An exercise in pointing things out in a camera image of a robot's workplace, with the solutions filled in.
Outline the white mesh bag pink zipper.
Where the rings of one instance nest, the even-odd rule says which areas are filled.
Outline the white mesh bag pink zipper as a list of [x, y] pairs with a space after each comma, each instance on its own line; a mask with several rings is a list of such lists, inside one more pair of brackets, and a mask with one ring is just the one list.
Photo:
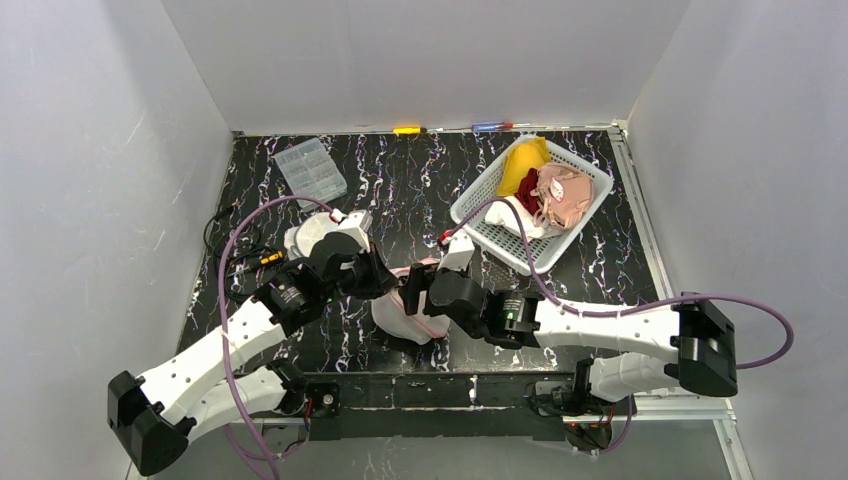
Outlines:
[[431, 340], [444, 338], [449, 330], [449, 317], [427, 316], [423, 314], [424, 293], [421, 293], [419, 310], [407, 315], [404, 304], [395, 288], [388, 294], [371, 301], [371, 314], [374, 323], [389, 335], [424, 345]]

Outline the white mesh bag blue zipper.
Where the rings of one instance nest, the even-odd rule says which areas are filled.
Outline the white mesh bag blue zipper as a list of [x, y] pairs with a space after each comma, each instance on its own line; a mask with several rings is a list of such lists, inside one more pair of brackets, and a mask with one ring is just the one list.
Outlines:
[[284, 248], [290, 260], [308, 257], [315, 244], [334, 231], [346, 215], [338, 210], [315, 213], [300, 225], [289, 228], [284, 234]]

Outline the red bra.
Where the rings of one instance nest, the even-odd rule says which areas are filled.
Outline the red bra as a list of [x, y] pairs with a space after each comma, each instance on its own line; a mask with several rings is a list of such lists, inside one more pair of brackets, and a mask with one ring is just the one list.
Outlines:
[[539, 197], [534, 194], [538, 184], [538, 170], [530, 168], [527, 175], [521, 180], [514, 194], [516, 200], [530, 214], [535, 215], [539, 210]]

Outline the beige pink bra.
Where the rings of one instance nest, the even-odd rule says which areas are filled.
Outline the beige pink bra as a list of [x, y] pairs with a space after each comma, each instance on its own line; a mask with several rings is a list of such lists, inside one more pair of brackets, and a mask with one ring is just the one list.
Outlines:
[[533, 217], [535, 226], [568, 230], [583, 219], [593, 201], [594, 187], [584, 172], [549, 162], [539, 169], [531, 195], [538, 204]]

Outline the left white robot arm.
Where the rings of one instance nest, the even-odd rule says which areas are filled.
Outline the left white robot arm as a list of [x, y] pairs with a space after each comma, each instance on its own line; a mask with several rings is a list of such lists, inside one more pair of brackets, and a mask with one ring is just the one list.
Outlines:
[[304, 395], [304, 380], [282, 361], [240, 379], [227, 374], [321, 318], [331, 301], [373, 300], [396, 284], [374, 242], [326, 234], [186, 350], [139, 375], [115, 375], [107, 385], [110, 430], [139, 474], [162, 472], [194, 440], [239, 418], [239, 402], [264, 412]]

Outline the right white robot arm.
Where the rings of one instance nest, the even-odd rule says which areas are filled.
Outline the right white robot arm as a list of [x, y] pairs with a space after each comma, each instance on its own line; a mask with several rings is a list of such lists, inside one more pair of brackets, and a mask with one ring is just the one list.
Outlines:
[[571, 390], [578, 403], [615, 403], [661, 388], [718, 398], [738, 392], [735, 327], [699, 296], [655, 307], [558, 306], [537, 292], [491, 291], [462, 272], [423, 264], [402, 275], [399, 295], [406, 313], [445, 316], [503, 349], [618, 351], [580, 362]]

